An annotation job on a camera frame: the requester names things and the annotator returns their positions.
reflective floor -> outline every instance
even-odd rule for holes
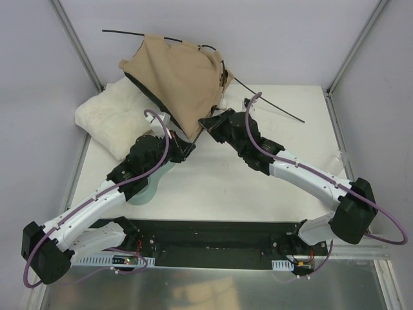
[[[95,267],[73,267],[73,282]],[[371,261],[331,260],[310,280],[290,273],[151,268],[141,274],[102,271],[71,286],[49,285],[42,310],[386,309]]]

transparent plastic object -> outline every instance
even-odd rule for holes
[[[346,152],[336,150],[326,160],[323,171],[338,176],[347,166],[348,156]]]
[[[148,178],[148,185],[141,192],[137,193],[135,196],[130,198],[128,200],[128,203],[130,203],[131,205],[144,205],[150,202],[152,198],[155,196],[155,193],[157,191],[157,185],[160,179],[165,173],[172,169],[174,165],[175,163],[171,163],[169,161],[161,168],[156,170],[154,173],[152,173]]]

white vent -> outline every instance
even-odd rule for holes
[[[272,270],[276,271],[293,271],[294,265],[288,260],[273,260]]]
[[[126,267],[124,264],[112,263],[112,259],[115,255],[118,254],[95,254],[89,257],[82,258],[80,261],[74,263],[73,266]],[[145,259],[148,261],[148,267],[155,267],[155,258],[145,257]],[[144,266],[144,264],[145,263],[142,261],[142,259],[139,259],[137,265],[129,265],[129,267],[142,267]]]

metal frame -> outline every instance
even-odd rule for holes
[[[80,62],[82,62],[89,78],[93,82],[96,90],[101,92],[103,90],[103,86],[101,85],[99,78],[63,8],[62,4],[59,0],[49,0],[50,5],[54,9],[59,21],[62,24],[63,29],[65,30],[68,39],[70,40],[76,54],[79,57]],[[336,76],[334,77],[333,81],[331,82],[330,86],[325,90],[325,101],[327,104],[328,112],[330,114],[332,125],[334,129],[334,133],[336,135],[336,139],[339,145],[340,150],[347,151],[347,145],[345,142],[345,138],[343,136],[341,125],[339,123],[339,118],[336,115],[336,111],[334,110],[334,104],[332,102],[332,93],[337,88],[337,85],[341,81],[341,78],[347,71],[349,65],[351,64],[354,56],[357,54],[358,50],[362,46],[364,40],[369,35],[372,27],[376,24],[379,16],[387,6],[390,0],[379,0],[376,7],[374,8],[373,12],[371,13],[369,19],[367,20],[365,26],[363,27],[362,31],[358,35],[357,39],[355,40],[354,44],[352,45],[350,51],[348,52],[343,64],[340,66],[339,71],[337,72]],[[74,195],[74,189],[76,188],[77,181],[79,179],[79,175],[81,172],[81,168],[83,165],[83,161],[86,155],[86,150],[88,147],[88,143],[90,141],[90,136],[86,135],[82,151],[79,155],[79,160],[77,162],[77,169],[73,177],[73,182],[66,195],[66,203],[64,205],[64,209],[71,204],[72,198]],[[346,174],[348,178],[354,180],[354,173],[352,171],[351,164],[348,163],[345,167]],[[379,282],[381,284],[381,288],[383,290],[383,295],[386,300],[386,304],[389,309],[403,309],[403,302],[400,300],[400,293],[399,288],[397,285],[396,277],[394,276],[394,272],[392,269],[391,261],[389,260],[389,255],[387,251],[387,247],[383,246],[382,244],[378,244],[374,240],[363,239],[360,245],[353,246],[348,245],[346,243],[340,244],[337,243],[334,245],[334,250],[330,259],[333,260],[373,260],[376,266],[376,270],[378,272]],[[31,281],[38,280],[37,276],[33,273],[31,276]],[[40,285],[35,290],[29,290],[30,292],[27,293],[23,300],[23,307],[22,309],[39,309],[41,306],[41,301],[46,294],[46,286]]]

teal plastic object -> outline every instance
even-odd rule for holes
[[[172,169],[174,165],[175,163],[171,163],[169,161],[167,164],[163,165],[161,168],[152,173],[148,178],[148,185],[142,191],[130,198],[128,200],[128,203],[130,203],[131,205],[144,205],[150,202],[155,196],[157,185],[160,179],[165,173]]]

